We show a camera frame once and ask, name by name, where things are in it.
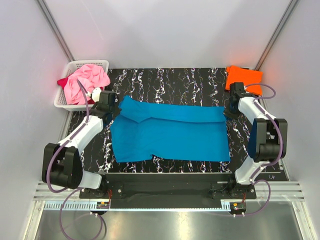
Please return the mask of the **blue t shirt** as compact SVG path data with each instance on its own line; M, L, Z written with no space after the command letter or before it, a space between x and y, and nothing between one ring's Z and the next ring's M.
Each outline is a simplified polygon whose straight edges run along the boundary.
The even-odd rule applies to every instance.
M152 156L182 161L230 161L222 106L139 102L125 96L110 131L118 163Z

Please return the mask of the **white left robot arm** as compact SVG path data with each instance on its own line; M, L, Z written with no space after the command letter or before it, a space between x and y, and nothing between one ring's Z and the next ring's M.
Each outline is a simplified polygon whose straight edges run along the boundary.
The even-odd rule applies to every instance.
M58 143L45 146L41 177L51 192L87 188L97 198L103 198L108 193L101 174L83 170L81 153L112 121L116 96L113 91L101 91L98 101L73 132Z

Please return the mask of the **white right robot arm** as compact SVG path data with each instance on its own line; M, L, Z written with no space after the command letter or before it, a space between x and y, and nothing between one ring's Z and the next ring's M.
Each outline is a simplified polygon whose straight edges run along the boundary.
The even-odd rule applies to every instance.
M247 88L243 82L230 84L228 105L223 112L230 120L242 114L251 123L248 156L226 185L226 192L235 199L252 190L256 177L266 167L277 164L287 151L288 122L270 114L259 103L263 97L248 92Z

